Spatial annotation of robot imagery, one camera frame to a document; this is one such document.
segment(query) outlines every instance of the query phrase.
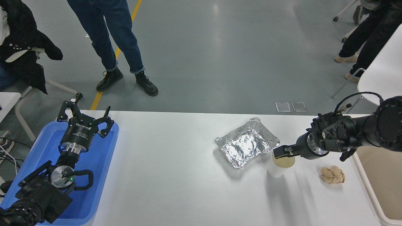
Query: black pants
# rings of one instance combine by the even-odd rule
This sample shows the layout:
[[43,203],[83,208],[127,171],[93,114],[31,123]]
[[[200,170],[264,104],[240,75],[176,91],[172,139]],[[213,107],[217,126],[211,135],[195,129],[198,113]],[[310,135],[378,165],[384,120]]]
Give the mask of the black pants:
[[359,68],[367,69],[400,24],[402,24],[402,1],[392,3],[382,1],[373,9],[367,19],[348,37],[339,52],[340,57],[353,56],[366,42],[350,73],[353,74]]

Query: crumpled paper towel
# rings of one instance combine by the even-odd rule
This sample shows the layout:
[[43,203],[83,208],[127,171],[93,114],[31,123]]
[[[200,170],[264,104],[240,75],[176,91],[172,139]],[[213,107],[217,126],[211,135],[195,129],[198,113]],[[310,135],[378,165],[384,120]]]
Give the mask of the crumpled paper towel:
[[345,182],[345,174],[337,166],[331,168],[323,167],[321,169],[321,178],[328,184],[339,184]]

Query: black robotic arm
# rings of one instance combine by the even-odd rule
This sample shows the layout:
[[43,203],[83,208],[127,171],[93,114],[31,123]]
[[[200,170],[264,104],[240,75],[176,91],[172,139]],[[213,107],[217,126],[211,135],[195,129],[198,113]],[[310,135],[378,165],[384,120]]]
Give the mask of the black robotic arm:
[[[68,121],[68,127],[60,141],[60,156],[55,165],[45,162],[38,169],[26,176],[18,186],[21,189],[9,208],[0,208],[0,226],[33,226],[38,222],[53,223],[73,201],[69,194],[73,191],[86,190],[93,185],[93,173],[90,170],[75,171],[80,154],[87,152],[93,137],[98,133],[102,138],[107,136],[114,124],[108,116],[110,106],[102,118],[95,119],[82,114],[76,100],[64,101],[57,121]],[[65,111],[70,109],[73,117],[68,119]],[[99,131],[98,125],[106,123],[106,128]],[[86,186],[77,186],[76,176],[88,175]]]
[[345,161],[360,146],[402,152],[402,96],[380,100],[377,110],[364,117],[342,115],[346,108],[338,110],[339,105],[334,112],[319,114],[296,144],[275,148],[275,158],[300,155],[316,159],[329,152],[341,152],[340,160]]

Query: aluminum foil tray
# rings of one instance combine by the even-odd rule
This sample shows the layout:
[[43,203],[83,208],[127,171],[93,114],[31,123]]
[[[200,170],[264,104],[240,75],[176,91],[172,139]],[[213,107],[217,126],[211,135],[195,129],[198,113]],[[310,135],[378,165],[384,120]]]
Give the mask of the aluminum foil tray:
[[259,118],[252,118],[243,126],[221,138],[216,138],[215,144],[235,168],[242,169],[250,159],[277,147],[279,139],[261,123]]

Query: white table top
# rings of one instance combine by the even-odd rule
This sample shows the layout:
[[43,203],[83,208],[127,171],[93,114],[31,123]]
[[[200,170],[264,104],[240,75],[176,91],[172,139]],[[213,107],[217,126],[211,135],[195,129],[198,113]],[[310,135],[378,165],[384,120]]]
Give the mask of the white table top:
[[0,122],[10,112],[12,107],[17,103],[21,94],[18,92],[0,92]]
[[[95,118],[104,114],[82,113]],[[313,116],[110,114],[120,130],[90,222],[94,226],[380,225],[351,158],[341,162],[339,153],[316,160],[297,157],[282,177],[273,178],[267,174],[270,153],[238,170],[214,143],[259,117],[281,145],[294,144]],[[321,180],[320,169],[332,165],[344,171],[344,184]]]
[[[384,100],[402,95],[402,25],[398,27],[383,49],[361,77],[357,89],[380,94]],[[363,94],[370,102],[379,105],[375,95]]]

